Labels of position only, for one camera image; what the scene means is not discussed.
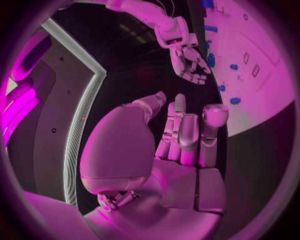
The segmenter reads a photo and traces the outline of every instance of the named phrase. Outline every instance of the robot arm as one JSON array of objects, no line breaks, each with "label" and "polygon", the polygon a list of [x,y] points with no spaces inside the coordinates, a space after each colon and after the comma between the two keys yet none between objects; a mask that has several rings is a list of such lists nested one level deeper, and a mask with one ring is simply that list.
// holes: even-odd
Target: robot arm
[{"label": "robot arm", "polygon": [[173,69],[179,77],[194,84],[205,84],[207,77],[193,73],[197,64],[206,74],[211,70],[194,48],[198,45],[195,33],[189,33],[186,20],[181,17],[170,17],[165,11],[151,3],[142,0],[75,0],[77,3],[103,4],[116,12],[126,12],[148,27],[154,29],[159,45],[170,50]]}]

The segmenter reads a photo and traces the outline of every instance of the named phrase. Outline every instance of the blue component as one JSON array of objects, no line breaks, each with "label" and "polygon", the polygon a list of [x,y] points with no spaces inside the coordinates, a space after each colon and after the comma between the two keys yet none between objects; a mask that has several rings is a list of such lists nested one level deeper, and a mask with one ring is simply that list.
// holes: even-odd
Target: blue component
[{"label": "blue component", "polygon": [[225,85],[219,86],[219,87],[218,87],[218,90],[219,90],[220,92],[225,92],[225,90],[226,90]]},{"label": "blue component", "polygon": [[216,65],[216,59],[215,59],[215,55],[213,53],[210,53],[208,56],[207,56],[207,65],[210,67],[210,68],[213,68],[215,65]]},{"label": "blue component", "polygon": [[202,6],[204,8],[211,8],[211,9],[213,9],[214,8],[214,2],[213,2],[213,0],[202,0]]},{"label": "blue component", "polygon": [[230,103],[233,105],[237,105],[241,102],[241,99],[239,97],[233,97],[230,99]]},{"label": "blue component", "polygon": [[204,43],[204,46],[203,46],[205,49],[209,49],[210,48],[210,45],[208,43]]},{"label": "blue component", "polygon": [[213,31],[213,32],[217,32],[218,31],[218,28],[216,26],[205,25],[204,29],[207,30],[207,31]]},{"label": "blue component", "polygon": [[233,70],[238,70],[239,68],[237,64],[231,64],[229,67]]}]

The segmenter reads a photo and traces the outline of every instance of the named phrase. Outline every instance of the wire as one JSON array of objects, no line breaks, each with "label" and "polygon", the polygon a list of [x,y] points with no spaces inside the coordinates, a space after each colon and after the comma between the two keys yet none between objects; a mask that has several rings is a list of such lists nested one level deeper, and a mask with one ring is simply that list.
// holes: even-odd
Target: wire
[{"label": "wire", "polygon": [[163,10],[164,10],[165,14],[167,14],[167,10],[166,10],[165,5],[160,0],[155,0],[155,1],[158,2],[163,7]]},{"label": "wire", "polygon": [[172,15],[171,15],[171,18],[173,18],[173,15],[174,15],[174,11],[175,11],[175,5],[174,5],[174,2],[173,2],[173,0],[171,0],[171,2],[172,2],[172,5],[173,5],[173,11],[172,11]]}]

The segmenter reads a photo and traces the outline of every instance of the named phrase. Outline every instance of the blue object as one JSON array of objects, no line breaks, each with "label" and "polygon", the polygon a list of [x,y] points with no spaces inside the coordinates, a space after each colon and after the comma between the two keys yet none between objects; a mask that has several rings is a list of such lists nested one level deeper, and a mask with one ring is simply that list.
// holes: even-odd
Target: blue object
[{"label": "blue object", "polygon": [[233,105],[237,105],[241,102],[241,99],[239,97],[233,97],[230,99],[230,103]]},{"label": "blue object", "polygon": [[217,32],[218,31],[218,28],[216,26],[205,25],[204,29],[207,30],[207,31],[213,31],[213,32]]},{"label": "blue object", "polygon": [[229,67],[233,70],[238,70],[239,68],[237,64],[231,64]]},{"label": "blue object", "polygon": [[215,55],[213,53],[210,53],[208,56],[207,56],[207,65],[210,67],[210,68],[213,68],[215,65],[216,65],[216,59],[215,59]]},{"label": "blue object", "polygon": [[208,43],[204,43],[204,46],[203,46],[205,49],[209,49],[210,48],[210,45]]},{"label": "blue object", "polygon": [[211,8],[211,9],[213,9],[214,8],[214,2],[213,2],[213,0],[202,0],[202,6],[204,8]]},{"label": "blue object", "polygon": [[220,92],[225,92],[225,90],[226,90],[225,85],[219,86],[219,87],[218,87],[218,90],[219,90]]}]

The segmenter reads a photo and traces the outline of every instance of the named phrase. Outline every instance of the robotic arm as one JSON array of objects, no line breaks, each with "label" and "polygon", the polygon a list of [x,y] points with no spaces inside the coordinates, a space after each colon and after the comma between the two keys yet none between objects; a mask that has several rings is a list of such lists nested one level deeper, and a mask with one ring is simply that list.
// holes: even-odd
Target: robotic arm
[{"label": "robotic arm", "polygon": [[150,2],[142,0],[75,0],[76,3],[93,3],[105,5],[116,12],[126,12],[151,29],[154,29],[159,45],[170,50],[173,69],[179,77],[194,84],[204,85],[205,75],[194,73],[199,65],[206,74],[211,70],[205,60],[193,47],[198,45],[195,33],[189,33],[186,20],[181,17],[170,17],[165,11]]}]

